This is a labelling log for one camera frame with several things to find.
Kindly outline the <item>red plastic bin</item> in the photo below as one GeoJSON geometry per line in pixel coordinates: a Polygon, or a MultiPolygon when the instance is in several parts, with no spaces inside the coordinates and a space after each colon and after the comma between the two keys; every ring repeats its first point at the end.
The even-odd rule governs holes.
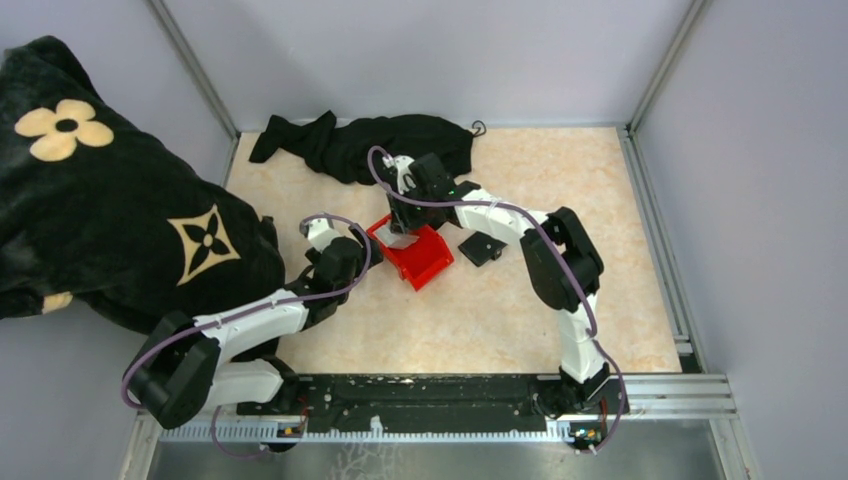
{"type": "Polygon", "coordinates": [[[417,240],[403,248],[390,248],[380,237],[391,220],[386,215],[367,229],[367,234],[377,245],[384,259],[397,271],[401,280],[415,291],[420,291],[454,263],[454,256],[441,235],[428,225],[415,232],[417,240]]]}

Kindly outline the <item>black leather card holder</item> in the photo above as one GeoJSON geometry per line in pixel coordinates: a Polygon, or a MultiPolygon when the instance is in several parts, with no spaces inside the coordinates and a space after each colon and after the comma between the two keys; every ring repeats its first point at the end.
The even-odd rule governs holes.
{"type": "Polygon", "coordinates": [[[506,246],[507,243],[483,232],[475,232],[459,244],[458,250],[475,267],[482,267],[490,261],[498,260],[506,246]]]}

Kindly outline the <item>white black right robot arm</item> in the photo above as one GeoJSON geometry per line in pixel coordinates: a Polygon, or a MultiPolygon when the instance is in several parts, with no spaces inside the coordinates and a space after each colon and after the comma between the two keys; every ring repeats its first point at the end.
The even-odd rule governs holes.
{"type": "Polygon", "coordinates": [[[424,227],[451,223],[520,248],[534,293],[557,314],[561,339],[560,380],[541,393],[543,413],[588,412],[599,405],[611,368],[595,343],[604,264],[577,214],[566,207],[527,210],[477,183],[458,183],[434,154],[414,159],[379,151],[368,163],[387,192],[390,220],[377,231],[386,247],[409,249],[422,243],[424,227]]]}

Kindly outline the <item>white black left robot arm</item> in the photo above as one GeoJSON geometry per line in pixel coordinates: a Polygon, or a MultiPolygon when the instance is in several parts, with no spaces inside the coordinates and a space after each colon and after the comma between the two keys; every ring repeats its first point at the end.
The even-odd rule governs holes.
{"type": "Polygon", "coordinates": [[[165,429],[228,405],[241,415],[298,413],[299,376],[263,345],[334,315],[383,260],[377,242],[360,234],[307,257],[311,265],[297,280],[263,299],[218,314],[163,317],[124,374],[124,399],[165,429]]]}

